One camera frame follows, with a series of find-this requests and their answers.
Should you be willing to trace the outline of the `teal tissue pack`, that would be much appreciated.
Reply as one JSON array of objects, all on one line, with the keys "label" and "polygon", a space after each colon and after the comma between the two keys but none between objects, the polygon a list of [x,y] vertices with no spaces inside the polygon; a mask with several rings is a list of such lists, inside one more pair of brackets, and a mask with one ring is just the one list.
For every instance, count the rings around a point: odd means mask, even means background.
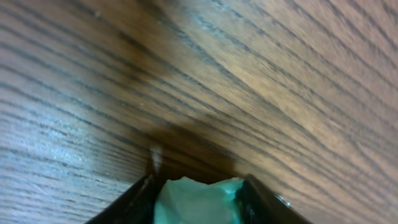
[{"label": "teal tissue pack", "polygon": [[204,184],[188,177],[167,180],[154,205],[154,224],[241,223],[236,192],[243,180]]}]

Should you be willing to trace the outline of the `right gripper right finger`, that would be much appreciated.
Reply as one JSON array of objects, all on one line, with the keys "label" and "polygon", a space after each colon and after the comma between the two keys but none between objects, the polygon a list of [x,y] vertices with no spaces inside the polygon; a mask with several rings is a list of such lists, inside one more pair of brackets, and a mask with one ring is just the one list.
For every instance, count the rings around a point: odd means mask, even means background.
[{"label": "right gripper right finger", "polygon": [[236,192],[243,224],[312,224],[252,174]]}]

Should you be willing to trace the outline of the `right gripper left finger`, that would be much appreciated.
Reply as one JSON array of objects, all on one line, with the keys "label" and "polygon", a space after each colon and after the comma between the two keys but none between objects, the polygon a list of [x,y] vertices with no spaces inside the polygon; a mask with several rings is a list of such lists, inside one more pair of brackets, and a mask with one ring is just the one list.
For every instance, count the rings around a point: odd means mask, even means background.
[{"label": "right gripper left finger", "polygon": [[156,196],[154,177],[144,176],[86,224],[151,224]]}]

